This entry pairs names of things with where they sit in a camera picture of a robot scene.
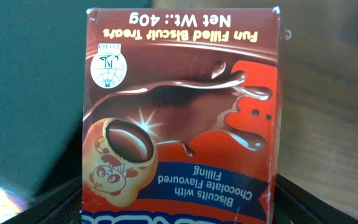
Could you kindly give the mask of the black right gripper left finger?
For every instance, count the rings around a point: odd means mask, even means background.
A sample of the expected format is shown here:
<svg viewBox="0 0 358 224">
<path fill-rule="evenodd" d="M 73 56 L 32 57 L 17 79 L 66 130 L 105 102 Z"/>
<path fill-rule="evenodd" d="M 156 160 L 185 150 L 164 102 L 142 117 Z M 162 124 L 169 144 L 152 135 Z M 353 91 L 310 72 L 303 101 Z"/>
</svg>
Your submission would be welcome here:
<svg viewBox="0 0 358 224">
<path fill-rule="evenodd" d="M 81 192 L 82 177 L 78 176 L 41 195 L 27 210 L 4 221 L 2 224 L 41 223 L 57 212 L 72 196 Z"/>
</svg>

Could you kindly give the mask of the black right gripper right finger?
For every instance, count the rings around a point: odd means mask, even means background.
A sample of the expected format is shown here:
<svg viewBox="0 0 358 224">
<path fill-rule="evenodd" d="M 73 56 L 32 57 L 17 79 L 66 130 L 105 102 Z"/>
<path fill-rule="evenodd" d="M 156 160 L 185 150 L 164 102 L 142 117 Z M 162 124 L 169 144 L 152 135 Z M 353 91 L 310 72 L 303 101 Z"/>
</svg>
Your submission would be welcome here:
<svg viewBox="0 0 358 224">
<path fill-rule="evenodd" d="M 280 174 L 273 202 L 273 224 L 358 224 L 358 219 L 328 205 Z"/>
</svg>

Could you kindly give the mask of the red Hello Panda biscuit box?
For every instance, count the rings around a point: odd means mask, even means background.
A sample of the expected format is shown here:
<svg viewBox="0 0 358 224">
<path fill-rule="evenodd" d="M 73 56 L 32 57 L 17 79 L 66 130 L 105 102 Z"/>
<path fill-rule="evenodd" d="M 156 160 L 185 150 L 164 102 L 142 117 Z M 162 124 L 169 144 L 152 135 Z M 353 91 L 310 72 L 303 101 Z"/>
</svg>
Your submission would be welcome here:
<svg viewBox="0 0 358 224">
<path fill-rule="evenodd" d="M 271 223 L 280 9 L 86 13 L 82 222 Z"/>
</svg>

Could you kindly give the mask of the dark green box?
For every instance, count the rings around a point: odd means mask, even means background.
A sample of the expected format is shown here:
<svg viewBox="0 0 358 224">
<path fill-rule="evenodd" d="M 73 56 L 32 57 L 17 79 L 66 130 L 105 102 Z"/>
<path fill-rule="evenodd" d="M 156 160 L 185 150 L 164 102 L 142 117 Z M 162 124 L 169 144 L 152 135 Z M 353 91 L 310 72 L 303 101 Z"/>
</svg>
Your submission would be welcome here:
<svg viewBox="0 0 358 224">
<path fill-rule="evenodd" d="M 81 123 L 86 10 L 150 1 L 0 1 L 0 184 L 32 201 L 80 166 L 54 170 Z"/>
</svg>

